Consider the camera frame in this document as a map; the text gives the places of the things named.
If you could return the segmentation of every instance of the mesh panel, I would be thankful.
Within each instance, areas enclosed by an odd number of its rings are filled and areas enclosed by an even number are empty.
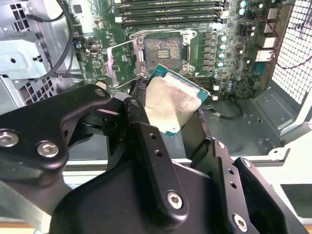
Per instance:
[[[56,83],[53,78],[33,80],[19,88],[26,105],[50,98],[56,94]]]
[[[283,67],[291,67],[304,62],[312,55],[312,1],[297,0],[287,26],[278,62]],[[276,66],[272,80],[277,83],[298,104],[312,87],[312,63],[293,69]]]

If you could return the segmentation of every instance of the black cable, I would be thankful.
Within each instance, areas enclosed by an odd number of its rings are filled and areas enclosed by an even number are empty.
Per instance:
[[[66,56],[69,52],[69,50],[71,49],[72,47],[72,42],[73,42],[73,39],[74,39],[74,32],[75,32],[75,28],[74,28],[74,23],[72,21],[72,18],[70,16],[70,13],[68,12],[68,10],[66,9],[66,7],[62,4],[62,0],[56,0],[59,4],[59,6],[61,7],[62,11],[64,12],[64,15],[68,21],[68,26],[69,26],[69,31],[70,31],[70,36],[69,36],[69,39],[67,41],[67,44],[65,46],[65,49],[62,53],[62,55],[59,57],[59,60],[57,61],[57,63],[55,64],[54,67],[51,68],[51,70],[43,75],[42,77],[40,77],[39,79],[44,79],[44,78],[48,78],[48,77],[53,77],[54,74],[56,73],[56,71],[58,70],[59,67],[61,67],[61,65],[63,64],[63,62],[65,61],[66,59]]]
[[[40,18],[38,16],[34,16],[34,15],[26,15],[26,17],[28,19],[34,20],[36,22],[44,23],[44,22],[55,22],[55,21],[58,21],[61,18],[63,18],[64,15],[65,15],[64,12],[62,12],[58,17],[56,17],[54,19],[43,19],[43,18]]]
[[[211,108],[213,110],[213,115],[217,116],[219,118],[222,118],[222,119],[227,119],[227,120],[235,119],[235,118],[242,116],[244,111],[243,111],[243,108],[241,107],[241,105],[234,99],[232,99],[232,102],[239,109],[239,113],[237,115],[235,115],[235,116],[224,116],[224,115],[221,115],[218,111],[216,111],[216,109]]]

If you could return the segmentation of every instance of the chip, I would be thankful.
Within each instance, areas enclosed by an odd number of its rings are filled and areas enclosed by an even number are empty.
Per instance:
[[[73,8],[74,8],[74,12],[75,12],[76,14],[82,13],[82,7],[81,7],[81,5],[74,5]]]
[[[168,69],[182,67],[182,38],[145,39],[145,59],[147,70],[156,69],[158,64]]]

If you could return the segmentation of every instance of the ram slot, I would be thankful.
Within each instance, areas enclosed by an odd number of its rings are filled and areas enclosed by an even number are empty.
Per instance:
[[[153,15],[176,15],[176,14],[187,14],[187,13],[192,13],[192,12],[197,12],[198,14],[202,14],[206,11],[211,11],[211,10],[218,10],[221,9],[221,6],[218,3],[213,2],[210,6],[190,6],[190,7],[177,7],[177,8],[169,8],[169,7],[164,7],[164,8],[158,8],[158,9],[132,9],[132,8],[119,8],[115,10],[115,15],[116,16],[129,16],[129,15],[140,15],[140,16],[146,16],[148,14],[153,14]]]
[[[161,4],[206,4],[207,2],[212,2],[215,0],[115,0],[115,4],[149,4],[159,6]]]
[[[204,18],[204,19],[175,19],[175,20],[158,20],[158,21],[137,21],[122,23],[123,28],[141,27],[141,26],[169,26],[169,25],[186,25],[193,23],[222,23],[222,20],[218,17]]]

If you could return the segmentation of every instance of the green circuit board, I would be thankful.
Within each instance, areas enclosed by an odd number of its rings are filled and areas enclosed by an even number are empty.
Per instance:
[[[257,15],[271,17],[277,25],[280,9],[276,1],[259,0],[67,3],[87,83],[104,80],[112,93],[127,92],[134,80],[148,79],[160,63],[219,99],[253,97],[271,50],[259,46],[267,29]],[[274,16],[272,8],[277,10]],[[257,56],[264,50],[265,56]]]

